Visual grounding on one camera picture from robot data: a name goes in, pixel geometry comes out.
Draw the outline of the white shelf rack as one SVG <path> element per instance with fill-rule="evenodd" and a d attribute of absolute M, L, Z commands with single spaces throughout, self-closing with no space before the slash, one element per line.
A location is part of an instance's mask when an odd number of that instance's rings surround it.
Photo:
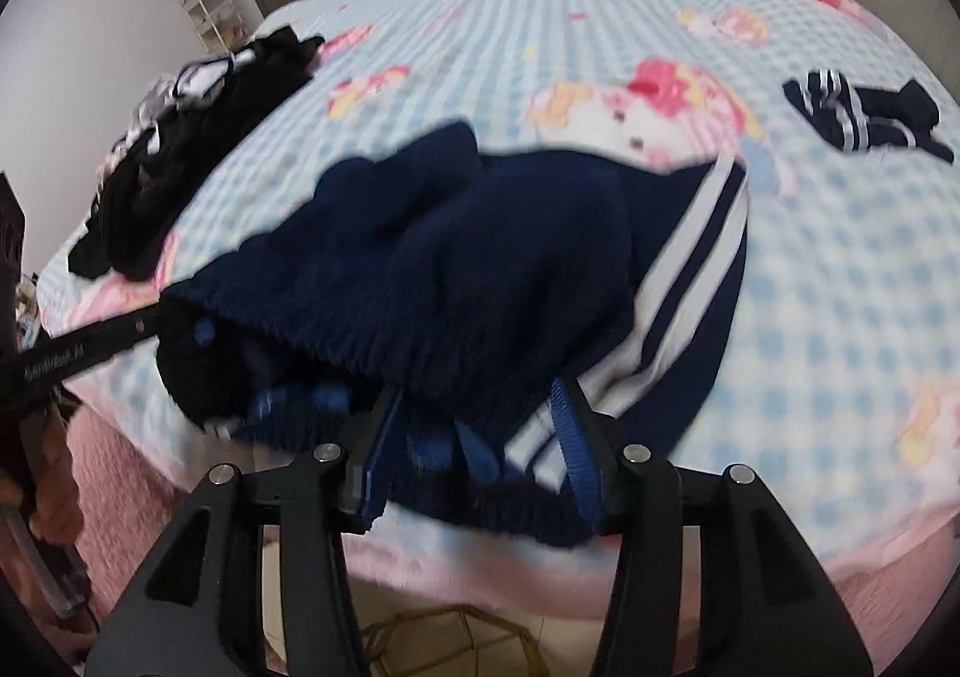
<path fill-rule="evenodd" d="M 249 32 L 233 0 L 182 0 L 182 11 L 208 55 L 235 52 Z"/>

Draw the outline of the black and white clothes pile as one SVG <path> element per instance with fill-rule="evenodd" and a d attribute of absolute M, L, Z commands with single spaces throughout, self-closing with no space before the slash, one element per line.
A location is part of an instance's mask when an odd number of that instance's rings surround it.
<path fill-rule="evenodd" d="M 140 104 L 101 180 L 68 271 L 153 278 L 167 234 L 221 162 L 313 79 L 325 39 L 283 26 L 236 53 L 192 62 Z"/>

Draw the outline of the pink bed sheet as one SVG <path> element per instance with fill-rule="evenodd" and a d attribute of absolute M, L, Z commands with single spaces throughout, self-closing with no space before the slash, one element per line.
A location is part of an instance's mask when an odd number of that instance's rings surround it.
<path fill-rule="evenodd" d="M 99 604 L 114 606 L 156 535 L 203 471 L 220 461 L 267 468 L 263 450 L 205 440 L 158 390 L 128 398 L 94 378 L 70 450 L 86 516 L 80 549 Z M 750 416 L 727 388 L 674 453 L 717 473 L 748 464 L 775 492 L 861 631 L 878 666 L 919 630 L 957 567 L 958 386 L 933 378 L 890 401 L 856 393 L 838 414 Z M 612 585 L 615 549 L 552 549 L 389 508 L 370 534 L 345 544 L 355 579 L 438 602 L 535 617 L 596 618 Z"/>

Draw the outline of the small navy striped garment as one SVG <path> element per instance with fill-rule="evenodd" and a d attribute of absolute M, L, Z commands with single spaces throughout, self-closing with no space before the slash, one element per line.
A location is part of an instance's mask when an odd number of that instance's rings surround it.
<path fill-rule="evenodd" d="M 788 79 L 782 92 L 815 133 L 844 154 L 919 149 L 949 166 L 955 161 L 952 148 L 935 136 L 939 106 L 916 79 L 900 89 L 863 88 L 841 71 L 822 68 Z"/>

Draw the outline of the navy striped sweater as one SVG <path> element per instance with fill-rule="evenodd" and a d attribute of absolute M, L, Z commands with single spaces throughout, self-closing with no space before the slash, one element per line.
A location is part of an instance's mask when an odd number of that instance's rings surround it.
<path fill-rule="evenodd" d="M 487 154 L 451 123 L 325 170 L 277 228 L 161 297 L 190 422 L 302 453 L 386 411 L 347 494 L 551 547 L 604 519 L 573 396 L 667 453 L 718 378 L 747 255 L 745 170 Z"/>

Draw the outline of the blue checkered cartoon blanket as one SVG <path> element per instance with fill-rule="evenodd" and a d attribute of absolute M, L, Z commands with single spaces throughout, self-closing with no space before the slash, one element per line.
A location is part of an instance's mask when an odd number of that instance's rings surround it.
<path fill-rule="evenodd" d="M 464 120 L 496 152 L 569 146 L 644 167 L 739 159 L 700 219 L 747 248 L 719 377 L 674 458 L 757 469 L 832 565 L 885 565 L 958 511 L 958 164 L 908 138 L 828 143 L 786 84 L 958 106 L 866 0 L 304 0 L 317 78 L 213 172 L 158 282 L 285 219 L 320 174 Z"/>

